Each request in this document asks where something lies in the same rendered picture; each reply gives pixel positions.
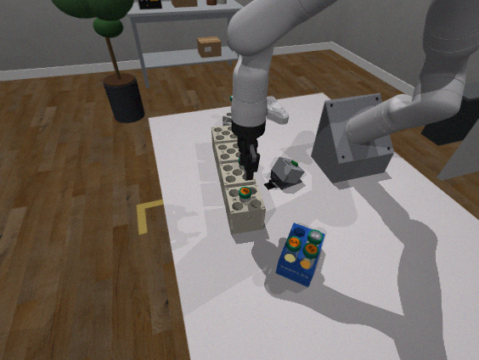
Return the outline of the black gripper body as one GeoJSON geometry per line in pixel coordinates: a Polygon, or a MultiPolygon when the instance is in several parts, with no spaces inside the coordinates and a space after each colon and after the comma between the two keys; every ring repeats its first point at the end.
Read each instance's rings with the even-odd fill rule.
{"type": "Polygon", "coordinates": [[[254,144],[256,150],[256,140],[265,132],[266,121],[257,127],[243,127],[237,125],[231,118],[231,129],[235,136],[242,138],[245,144],[245,155],[250,154],[250,145],[254,144]]]}

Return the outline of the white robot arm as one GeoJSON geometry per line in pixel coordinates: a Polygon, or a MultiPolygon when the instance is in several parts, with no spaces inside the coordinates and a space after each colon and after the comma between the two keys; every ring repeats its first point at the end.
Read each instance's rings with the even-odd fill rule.
{"type": "MultiPolygon", "coordinates": [[[[275,97],[267,97],[275,42],[336,1],[253,0],[232,17],[228,43],[239,55],[233,73],[234,123],[257,127],[266,118],[280,125],[288,123],[285,109],[275,97]]],[[[456,115],[469,58],[478,48],[479,0],[432,0],[423,34],[425,63],[413,97],[398,94],[353,117],[346,124],[348,139],[367,143],[456,115]]]]}

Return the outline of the beige bucket adapter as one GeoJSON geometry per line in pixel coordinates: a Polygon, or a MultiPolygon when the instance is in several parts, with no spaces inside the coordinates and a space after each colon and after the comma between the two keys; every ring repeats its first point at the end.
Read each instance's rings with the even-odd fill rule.
{"type": "Polygon", "coordinates": [[[220,181],[220,164],[239,162],[240,152],[239,152],[239,147],[237,143],[238,142],[215,144],[216,164],[217,164],[219,181],[220,181]]]}
{"type": "Polygon", "coordinates": [[[215,160],[216,160],[215,144],[238,142],[237,136],[233,134],[231,126],[212,127],[211,137],[212,137],[212,148],[213,148],[215,160]]]}
{"type": "MultiPolygon", "coordinates": [[[[225,204],[225,189],[248,185],[255,185],[255,176],[253,180],[246,181],[244,179],[245,169],[240,169],[239,162],[220,164],[220,183],[225,204]]],[[[225,204],[226,205],[226,204],[225,204]]]]}
{"type": "Polygon", "coordinates": [[[263,229],[266,207],[257,184],[226,188],[225,204],[231,234],[263,229]],[[239,190],[242,187],[251,189],[248,202],[240,201],[239,190]]]}

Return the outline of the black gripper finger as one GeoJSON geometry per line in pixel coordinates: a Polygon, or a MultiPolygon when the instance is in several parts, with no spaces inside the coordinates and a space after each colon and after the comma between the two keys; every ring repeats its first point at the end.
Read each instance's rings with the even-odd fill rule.
{"type": "Polygon", "coordinates": [[[253,180],[254,172],[257,172],[260,154],[257,153],[258,141],[256,140],[256,150],[254,149],[254,144],[250,145],[250,154],[245,156],[245,144],[244,141],[240,141],[242,160],[245,163],[245,175],[244,179],[246,181],[253,180]]]}
{"type": "Polygon", "coordinates": [[[241,166],[244,166],[245,163],[244,163],[244,161],[242,160],[241,147],[240,147],[240,141],[242,141],[242,138],[237,137],[237,140],[238,140],[237,145],[238,145],[238,147],[239,147],[239,164],[240,164],[241,166]]]}

